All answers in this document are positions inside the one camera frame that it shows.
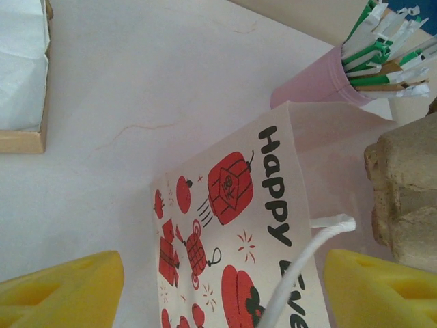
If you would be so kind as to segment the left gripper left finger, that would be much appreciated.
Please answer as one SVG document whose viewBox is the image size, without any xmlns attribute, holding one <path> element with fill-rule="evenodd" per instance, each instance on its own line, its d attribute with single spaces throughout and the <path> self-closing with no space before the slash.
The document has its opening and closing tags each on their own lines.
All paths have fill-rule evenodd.
<svg viewBox="0 0 437 328">
<path fill-rule="evenodd" d="M 0 328 L 112 328 L 123 286 L 117 251 L 0 282 Z"/>
</svg>

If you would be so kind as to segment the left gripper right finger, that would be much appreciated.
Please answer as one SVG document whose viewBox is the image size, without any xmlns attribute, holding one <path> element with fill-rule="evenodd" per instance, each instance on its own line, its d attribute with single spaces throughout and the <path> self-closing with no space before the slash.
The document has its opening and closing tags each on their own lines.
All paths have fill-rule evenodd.
<svg viewBox="0 0 437 328">
<path fill-rule="evenodd" d="M 343 249 L 324 285 L 337 328 L 437 328 L 437 274 Z"/>
</svg>

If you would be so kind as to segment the red white paper bag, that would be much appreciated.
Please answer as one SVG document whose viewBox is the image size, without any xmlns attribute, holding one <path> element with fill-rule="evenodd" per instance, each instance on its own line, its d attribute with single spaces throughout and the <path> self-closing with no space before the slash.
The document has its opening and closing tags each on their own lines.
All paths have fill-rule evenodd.
<svg viewBox="0 0 437 328">
<path fill-rule="evenodd" d="M 330 328 L 320 278 L 332 248 L 381 254 L 363 153 L 396 123 L 373 105 L 285 102 L 152 183 L 159 328 L 255 328 L 283 274 L 324 227 L 277 328 Z"/>
</svg>

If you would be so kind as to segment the brown pulp cup carrier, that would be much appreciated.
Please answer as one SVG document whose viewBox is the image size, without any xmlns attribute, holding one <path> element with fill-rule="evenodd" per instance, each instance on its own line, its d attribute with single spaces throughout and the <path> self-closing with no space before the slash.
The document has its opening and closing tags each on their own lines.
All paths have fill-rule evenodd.
<svg viewBox="0 0 437 328">
<path fill-rule="evenodd" d="M 373 237 L 396 262 L 437 273 L 437 98 L 427 115 L 364 151 Z"/>
</svg>

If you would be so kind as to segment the green white wrapped straw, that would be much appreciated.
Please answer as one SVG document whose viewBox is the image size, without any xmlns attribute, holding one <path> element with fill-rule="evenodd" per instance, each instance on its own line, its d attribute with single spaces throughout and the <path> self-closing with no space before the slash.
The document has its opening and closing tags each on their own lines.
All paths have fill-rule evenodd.
<svg viewBox="0 0 437 328">
<path fill-rule="evenodd" d="M 383 0 L 368 0 L 349 36 L 342 45 L 342 51 L 353 50 L 364 37 L 368 36 L 379 24 L 388 7 Z"/>
<path fill-rule="evenodd" d="M 358 91 L 402 91 L 409 87 L 415 87 L 429 83 L 429 79 L 414 81 L 421 77 L 419 73 L 394 72 L 390 74 L 378 75 L 374 77 L 351 79 L 350 85 Z"/>
</svg>

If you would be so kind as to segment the white paper-wrapped straw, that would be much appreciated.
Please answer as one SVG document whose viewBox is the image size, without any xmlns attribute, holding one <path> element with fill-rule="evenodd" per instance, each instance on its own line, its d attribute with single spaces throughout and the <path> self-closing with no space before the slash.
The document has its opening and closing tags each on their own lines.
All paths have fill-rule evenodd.
<svg viewBox="0 0 437 328">
<path fill-rule="evenodd" d="M 430 88 L 428 83 L 421 83 L 418 85 L 410 85 L 406 87 L 406 84 L 393 87 L 391 90 L 361 90 L 359 93 L 362 96 L 368 98 L 403 98 L 423 96 L 427 97 L 430 94 Z"/>
<path fill-rule="evenodd" d="M 420 17 L 420 12 L 417 5 L 396 12 L 387 7 L 378 26 L 359 41 L 353 50 L 344 53 L 341 46 L 343 67 L 351 70 L 361 64 L 381 64 L 393 58 L 406 40 L 428 22 L 428 18 Z"/>
</svg>

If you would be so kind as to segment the pink straw holder cup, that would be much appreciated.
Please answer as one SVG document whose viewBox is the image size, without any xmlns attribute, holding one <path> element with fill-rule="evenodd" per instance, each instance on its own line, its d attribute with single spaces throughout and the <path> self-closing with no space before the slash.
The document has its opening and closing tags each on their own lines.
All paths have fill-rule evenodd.
<svg viewBox="0 0 437 328">
<path fill-rule="evenodd" d="M 357 107 L 373 99 L 352 87 L 341 62 L 341 47 L 332 48 L 295 77 L 276 88 L 270 97 L 274 109 L 292 103 L 349 103 Z"/>
</svg>

